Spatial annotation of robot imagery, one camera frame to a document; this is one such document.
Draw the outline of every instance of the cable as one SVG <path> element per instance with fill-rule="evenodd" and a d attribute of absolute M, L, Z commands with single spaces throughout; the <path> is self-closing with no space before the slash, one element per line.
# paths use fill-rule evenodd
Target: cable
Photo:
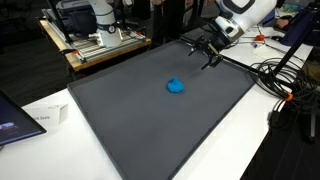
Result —
<path fill-rule="evenodd" d="M 255 74 L 249 70 L 252 79 L 264 91 L 285 101 L 289 108 L 300 111 L 301 113 L 310 113 L 309 111 L 301 110 L 301 106 L 313 106 L 319 100 L 319 93 L 316 91 L 316 83 L 302 68 L 297 64 L 289 61 L 287 65 L 275 75 L 273 69 L 279 64 L 280 58 L 267 59 L 262 63 L 255 63 L 251 68 L 256 67 Z M 275 111 L 280 109 L 281 104 L 278 104 Z"/>

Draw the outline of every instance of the workbench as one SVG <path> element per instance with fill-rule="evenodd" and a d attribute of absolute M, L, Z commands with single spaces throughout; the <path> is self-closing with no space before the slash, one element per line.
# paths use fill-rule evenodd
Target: workbench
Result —
<path fill-rule="evenodd" d="M 72 48 L 70 44 L 64 42 L 63 36 L 59 30 L 47 20 L 40 20 L 39 25 L 42 32 L 53 41 L 59 51 Z M 77 47 L 79 54 L 68 53 L 63 55 L 69 70 L 77 72 L 96 64 L 111 60 L 115 57 L 124 55 L 128 52 L 147 47 L 151 40 L 146 38 L 140 40 L 133 38 L 125 33 L 122 34 L 123 41 L 119 46 L 111 48 L 99 47 L 95 42 L 79 39 L 71 35 L 74 40 L 73 44 Z"/>

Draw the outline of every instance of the paper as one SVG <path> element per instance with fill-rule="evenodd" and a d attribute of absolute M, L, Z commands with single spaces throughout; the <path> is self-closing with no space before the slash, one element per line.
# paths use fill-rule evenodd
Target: paper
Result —
<path fill-rule="evenodd" d="M 68 117 L 67 104 L 23 109 L 44 128 L 59 125 Z"/>
<path fill-rule="evenodd" d="M 267 47 L 266 45 L 261 45 L 255 48 L 252 53 L 264 59 L 270 58 L 282 58 L 283 55 L 280 54 L 277 50 Z"/>

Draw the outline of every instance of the table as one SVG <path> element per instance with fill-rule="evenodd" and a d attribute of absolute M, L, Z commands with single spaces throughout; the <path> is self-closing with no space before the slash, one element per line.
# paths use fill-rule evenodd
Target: table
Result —
<path fill-rule="evenodd" d="M 58 31 L 55 29 L 55 27 L 51 23 L 49 23 L 47 20 L 40 20 L 39 24 L 40 24 L 40 27 L 42 28 L 42 30 L 55 43 L 55 45 L 57 46 L 59 51 L 64 50 L 64 49 L 70 49 L 70 46 L 68 45 L 68 43 L 64 42 L 64 40 L 59 35 Z M 82 69 L 99 64 L 101 62 L 118 57 L 120 55 L 126 54 L 128 52 L 132 52 L 132 51 L 140 49 L 142 47 L 146 47 L 151 43 L 151 40 L 149 38 L 147 38 L 144 42 L 141 40 L 137 40 L 137 39 L 136 40 L 133 39 L 132 41 L 133 41 L 132 43 L 126 44 L 125 46 L 123 46 L 121 48 L 117 48 L 117 47 L 109 48 L 108 51 L 106 51 L 106 52 L 103 51 L 101 53 L 101 55 L 95 57 L 93 60 L 90 60 L 90 61 L 87 60 L 86 62 L 83 62 L 79 56 L 72 54 L 72 53 L 66 54 L 65 60 L 66 60 L 67 64 L 70 65 L 71 68 L 77 72 Z M 83 41 L 82 42 L 77 41 L 76 43 L 78 43 L 79 46 L 83 46 L 82 45 Z"/>
<path fill-rule="evenodd" d="M 267 118 L 277 101 L 253 86 L 174 179 L 240 179 L 268 132 Z M 45 127 L 47 134 L 5 146 L 0 152 L 2 178 L 121 179 L 66 89 L 26 107 L 52 104 L 68 104 L 69 118 L 59 126 Z"/>

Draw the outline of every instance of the black clamp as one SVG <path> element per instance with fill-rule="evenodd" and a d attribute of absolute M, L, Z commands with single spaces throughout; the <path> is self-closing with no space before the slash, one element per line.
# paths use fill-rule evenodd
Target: black clamp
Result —
<path fill-rule="evenodd" d="M 210 40 L 206 40 L 203 35 L 200 36 L 192 45 L 189 56 L 191 56 L 197 49 L 202 50 L 209 57 L 208 63 L 202 66 L 201 70 L 204 70 L 206 67 L 214 68 L 223 60 L 223 57 L 218 54 L 219 52 L 217 52 L 217 50 L 212 46 Z"/>
<path fill-rule="evenodd" d="M 117 23 L 112 24 L 97 24 L 98 29 L 103 31 L 108 31 L 110 34 L 113 34 L 117 31 Z"/>

